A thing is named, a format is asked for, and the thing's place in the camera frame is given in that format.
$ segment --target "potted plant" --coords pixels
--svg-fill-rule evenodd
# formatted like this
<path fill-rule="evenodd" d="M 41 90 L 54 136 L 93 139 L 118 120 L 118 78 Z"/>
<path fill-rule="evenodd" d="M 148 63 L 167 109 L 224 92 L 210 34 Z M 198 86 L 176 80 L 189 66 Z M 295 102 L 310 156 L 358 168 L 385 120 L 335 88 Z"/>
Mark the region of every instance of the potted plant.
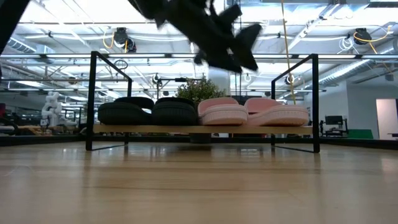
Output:
<path fill-rule="evenodd" d="M 224 90 L 219 90 L 211 80 L 202 77 L 200 80 L 188 79 L 186 84 L 180 85 L 177 90 L 177 97 L 192 100 L 196 107 L 203 100 L 225 96 Z M 200 133 L 190 134 L 191 143 L 207 144 L 211 142 L 211 134 Z"/>

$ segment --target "wooden shelf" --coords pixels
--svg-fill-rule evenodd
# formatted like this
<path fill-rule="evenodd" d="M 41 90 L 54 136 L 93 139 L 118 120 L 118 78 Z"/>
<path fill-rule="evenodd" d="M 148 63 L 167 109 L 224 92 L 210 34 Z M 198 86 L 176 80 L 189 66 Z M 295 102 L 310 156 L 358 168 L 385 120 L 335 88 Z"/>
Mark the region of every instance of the wooden shelf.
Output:
<path fill-rule="evenodd" d="M 235 134 L 312 134 L 312 127 L 254 126 L 155 126 L 94 124 L 94 133 L 235 133 Z"/>

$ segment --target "wooden floor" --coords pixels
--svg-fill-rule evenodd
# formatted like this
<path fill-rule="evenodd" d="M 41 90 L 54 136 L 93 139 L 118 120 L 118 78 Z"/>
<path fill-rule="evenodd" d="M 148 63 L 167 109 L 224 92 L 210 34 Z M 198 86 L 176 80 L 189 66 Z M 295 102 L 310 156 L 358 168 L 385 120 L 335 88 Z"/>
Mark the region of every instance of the wooden floor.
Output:
<path fill-rule="evenodd" d="M 83 142 L 0 147 L 4 224 L 397 220 L 398 151 L 131 144 L 86 152 Z"/>

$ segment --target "green plant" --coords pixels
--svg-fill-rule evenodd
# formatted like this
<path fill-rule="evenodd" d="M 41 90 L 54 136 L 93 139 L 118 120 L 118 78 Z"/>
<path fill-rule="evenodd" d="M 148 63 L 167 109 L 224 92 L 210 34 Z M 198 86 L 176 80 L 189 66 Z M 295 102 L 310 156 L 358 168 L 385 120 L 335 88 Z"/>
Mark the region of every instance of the green plant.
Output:
<path fill-rule="evenodd" d="M 192 100 L 196 105 L 201 101 L 225 96 L 224 90 L 219 90 L 211 80 L 202 77 L 201 80 L 188 79 L 186 84 L 180 85 L 177 97 Z"/>

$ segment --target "green mat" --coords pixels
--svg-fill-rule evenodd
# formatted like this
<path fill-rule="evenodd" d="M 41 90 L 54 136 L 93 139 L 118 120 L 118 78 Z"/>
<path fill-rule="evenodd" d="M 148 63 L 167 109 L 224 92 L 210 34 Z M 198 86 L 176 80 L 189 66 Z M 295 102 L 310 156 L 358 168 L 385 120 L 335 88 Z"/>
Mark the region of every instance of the green mat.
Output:
<path fill-rule="evenodd" d="M 373 139 L 372 130 L 370 129 L 350 129 L 348 132 L 350 139 Z"/>

